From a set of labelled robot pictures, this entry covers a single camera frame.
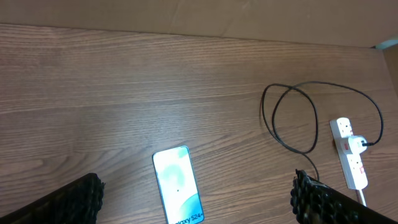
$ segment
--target white cable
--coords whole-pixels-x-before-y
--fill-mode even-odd
[[[362,190],[358,190],[358,191],[359,191],[359,195],[361,196],[362,204],[363,204],[363,206],[366,207],[366,202],[365,202],[365,197],[363,195],[363,192],[362,192]]]

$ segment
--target power cord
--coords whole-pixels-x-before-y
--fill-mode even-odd
[[[380,122],[381,122],[380,134],[379,134],[379,137],[378,137],[378,139],[377,139],[376,141],[364,143],[363,146],[373,146],[373,145],[377,144],[377,143],[380,141],[380,139],[381,139],[381,137],[382,137],[382,135],[383,135],[384,122],[383,122],[383,116],[382,116],[382,114],[381,114],[381,110],[380,110],[380,108],[378,107],[378,105],[376,104],[376,102],[375,102],[370,96],[368,96],[367,94],[365,94],[365,93],[363,93],[363,92],[361,92],[361,91],[359,91],[359,90],[356,90],[356,89],[354,89],[354,88],[348,87],[348,86],[339,85],[339,84],[330,83],[330,82],[320,82],[320,81],[303,82],[303,83],[299,83],[299,84],[294,85],[294,86],[285,85],[285,84],[279,84],[279,83],[273,83],[273,84],[271,84],[271,85],[268,85],[268,86],[264,89],[264,92],[262,93],[262,96],[261,96],[261,110],[262,110],[262,118],[263,118],[263,120],[264,120],[264,122],[265,122],[265,124],[266,124],[266,126],[267,126],[267,129],[268,129],[268,131],[269,131],[269,134],[271,134],[271,136],[274,137],[274,139],[275,139],[277,142],[279,142],[281,145],[283,145],[286,149],[288,149],[288,150],[290,150],[290,151],[292,151],[292,152],[294,152],[294,153],[301,154],[301,155],[303,155],[305,158],[307,158],[308,161],[310,161],[310,163],[312,164],[313,168],[315,169],[315,172],[317,173],[317,179],[318,179],[318,181],[319,181],[319,180],[320,180],[320,177],[319,177],[318,169],[317,169],[317,167],[315,166],[315,164],[312,162],[312,160],[307,156],[308,153],[312,152],[312,151],[315,149],[315,146],[317,145],[317,142],[318,142],[318,113],[317,113],[317,108],[315,107],[315,105],[314,105],[313,101],[311,100],[311,98],[310,98],[304,91],[302,91],[301,89],[298,88],[299,86],[302,86],[302,85],[305,85],[305,84],[332,85],[332,86],[337,86],[337,87],[349,89],[349,90],[355,91],[355,92],[357,92],[357,93],[359,93],[359,94],[365,96],[367,99],[369,99],[369,100],[373,103],[373,105],[376,107],[377,111],[379,112],[379,116],[380,116]],[[267,94],[267,90],[268,90],[270,87],[272,87],[272,86],[281,86],[281,87],[286,87],[286,88],[287,88],[287,90],[282,94],[282,96],[280,96],[278,102],[277,102],[276,105],[275,105],[274,111],[272,112],[271,122],[272,122],[272,130],[273,130],[273,132],[271,131],[271,129],[270,129],[269,125],[268,125],[268,122],[267,122],[267,119],[266,119],[266,113],[265,113],[265,111],[264,111],[264,100],[265,100],[265,97],[266,97],[266,94]],[[283,98],[286,96],[286,94],[287,94],[288,92],[290,92],[291,90],[295,90],[295,91],[301,93],[303,96],[305,96],[305,97],[309,100],[309,102],[311,103],[312,108],[313,108],[313,111],[314,111],[314,113],[315,113],[315,139],[314,139],[314,141],[313,141],[313,144],[312,144],[311,148],[310,148],[309,150],[307,150],[307,151],[304,151],[304,152],[299,151],[298,149],[295,149],[295,148],[293,148],[293,147],[287,145],[285,142],[283,142],[283,140],[282,140],[282,139],[280,138],[280,136],[278,135],[278,132],[276,131],[276,126],[275,126],[275,114],[276,114],[276,111],[277,111],[278,106],[279,106],[280,102],[282,101],[282,99],[283,99]]]

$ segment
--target brown wood tabletop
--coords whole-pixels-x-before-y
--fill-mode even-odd
[[[296,223],[295,169],[315,171],[266,131],[271,83],[320,80],[364,91],[385,119],[363,153],[368,207],[398,220],[398,100],[381,51],[256,40],[0,25],[0,216],[95,172],[106,182],[98,223],[165,223],[152,155],[190,148],[204,223]],[[309,154],[323,183],[347,189],[329,120],[346,116],[374,141],[380,121],[365,97],[307,85],[320,121]],[[270,113],[284,91],[266,99]],[[310,103],[289,93],[276,123],[302,150],[313,141]]]

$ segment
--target power outlet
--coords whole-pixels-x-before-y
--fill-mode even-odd
[[[368,179],[363,168],[361,156],[359,154],[347,154],[347,145],[342,144],[342,139],[354,136],[351,123],[348,118],[339,118],[330,121],[333,138],[336,142],[338,156],[341,162],[347,187],[349,189],[361,190],[368,185]]]

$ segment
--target white power strip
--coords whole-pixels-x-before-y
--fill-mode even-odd
[[[359,155],[367,148],[367,146],[363,146],[366,140],[362,136],[354,136],[348,118],[338,118],[330,121],[330,127],[333,138],[335,139],[347,187],[359,190],[363,204],[366,206],[362,189],[368,185],[368,179],[366,178],[361,156]]]

